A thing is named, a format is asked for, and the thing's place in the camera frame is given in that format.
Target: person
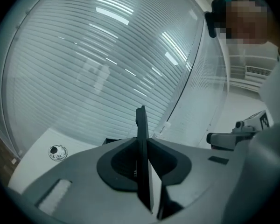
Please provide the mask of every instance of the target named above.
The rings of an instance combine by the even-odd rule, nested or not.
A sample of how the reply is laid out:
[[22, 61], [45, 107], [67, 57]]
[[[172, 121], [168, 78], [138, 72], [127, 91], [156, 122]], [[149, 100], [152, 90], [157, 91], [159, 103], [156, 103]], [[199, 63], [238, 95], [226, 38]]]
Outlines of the person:
[[209, 34], [216, 28], [227, 39], [242, 44], [271, 42], [278, 47], [278, 64], [259, 90], [274, 124], [280, 124], [280, 25], [264, 0], [213, 0], [212, 12], [206, 12]]

